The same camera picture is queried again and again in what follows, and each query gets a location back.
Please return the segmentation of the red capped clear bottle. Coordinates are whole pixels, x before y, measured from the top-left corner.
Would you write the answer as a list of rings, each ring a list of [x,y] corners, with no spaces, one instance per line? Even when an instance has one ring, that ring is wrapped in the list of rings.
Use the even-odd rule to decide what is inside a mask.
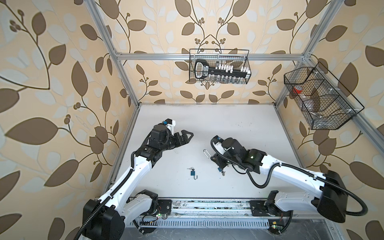
[[[300,85],[295,85],[292,89],[292,95],[297,100],[299,106],[305,105],[310,106],[314,105],[315,101],[311,98],[311,96],[305,95],[305,90]]]

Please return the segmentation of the blue padlock with keys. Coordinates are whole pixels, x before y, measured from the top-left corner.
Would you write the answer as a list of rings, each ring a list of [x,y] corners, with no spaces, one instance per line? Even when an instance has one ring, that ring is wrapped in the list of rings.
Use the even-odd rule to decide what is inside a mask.
[[[188,170],[190,170],[190,175],[193,177],[193,179],[197,180],[198,176],[196,175],[195,168],[191,167],[191,168],[188,168]]]
[[[225,171],[221,168],[218,168],[219,172],[222,174],[222,176],[225,176]]]

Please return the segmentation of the aluminium frame profile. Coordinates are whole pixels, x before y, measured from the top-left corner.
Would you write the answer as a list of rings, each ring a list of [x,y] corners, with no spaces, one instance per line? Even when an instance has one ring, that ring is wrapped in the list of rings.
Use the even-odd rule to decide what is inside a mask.
[[[161,115],[384,194],[383,1],[93,1],[136,128]]]

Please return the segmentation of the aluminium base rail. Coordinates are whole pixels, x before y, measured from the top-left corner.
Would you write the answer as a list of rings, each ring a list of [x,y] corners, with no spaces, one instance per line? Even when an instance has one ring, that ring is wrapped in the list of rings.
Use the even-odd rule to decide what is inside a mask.
[[[141,228],[269,229],[288,220],[321,220],[314,212],[272,214],[265,199],[160,198],[152,215],[135,218]]]

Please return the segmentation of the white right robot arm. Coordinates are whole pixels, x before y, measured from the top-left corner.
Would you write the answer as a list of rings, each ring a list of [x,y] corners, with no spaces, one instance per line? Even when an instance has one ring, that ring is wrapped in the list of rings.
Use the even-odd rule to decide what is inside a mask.
[[[324,218],[344,223],[347,216],[364,216],[368,212],[365,202],[347,190],[340,175],[334,171],[313,172],[283,161],[257,150],[246,150],[236,139],[215,136],[210,141],[215,154],[211,160],[223,170],[235,165],[243,170],[252,184],[265,189],[272,178],[277,178],[301,189],[298,193],[271,191],[266,208],[280,212],[318,212]]]

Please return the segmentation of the blue padlock with keys right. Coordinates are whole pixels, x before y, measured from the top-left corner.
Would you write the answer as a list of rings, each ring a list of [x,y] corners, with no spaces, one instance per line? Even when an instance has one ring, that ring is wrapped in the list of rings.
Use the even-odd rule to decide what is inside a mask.
[[[225,176],[225,171],[221,168],[218,168],[219,172],[222,174],[222,176]]]

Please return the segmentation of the brass padlock with key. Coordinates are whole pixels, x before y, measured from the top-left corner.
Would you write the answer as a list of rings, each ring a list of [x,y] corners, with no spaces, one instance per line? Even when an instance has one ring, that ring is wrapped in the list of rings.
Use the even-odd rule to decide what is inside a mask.
[[[208,158],[208,159],[210,159],[212,156],[211,156],[211,154],[208,152],[208,150],[206,150],[206,149],[204,149],[203,150],[203,153],[205,154],[205,156]]]

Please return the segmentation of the blue padlock with keys left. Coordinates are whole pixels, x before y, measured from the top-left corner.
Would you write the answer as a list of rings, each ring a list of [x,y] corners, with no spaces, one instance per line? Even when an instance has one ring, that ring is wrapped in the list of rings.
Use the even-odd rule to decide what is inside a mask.
[[[195,168],[191,167],[191,168],[188,168],[188,170],[190,170],[190,175],[193,177],[193,179],[197,180],[198,176],[196,175]]]

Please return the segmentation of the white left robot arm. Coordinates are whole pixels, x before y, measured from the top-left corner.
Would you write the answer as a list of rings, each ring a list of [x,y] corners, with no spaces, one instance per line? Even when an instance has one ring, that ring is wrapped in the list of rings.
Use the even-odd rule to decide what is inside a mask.
[[[167,119],[153,127],[141,146],[130,157],[130,167],[97,200],[89,200],[83,209],[83,224],[75,239],[119,240],[126,226],[141,214],[157,211],[158,195],[141,191],[129,199],[144,176],[150,172],[164,151],[188,144],[194,134],[186,130],[174,132],[175,122]]]

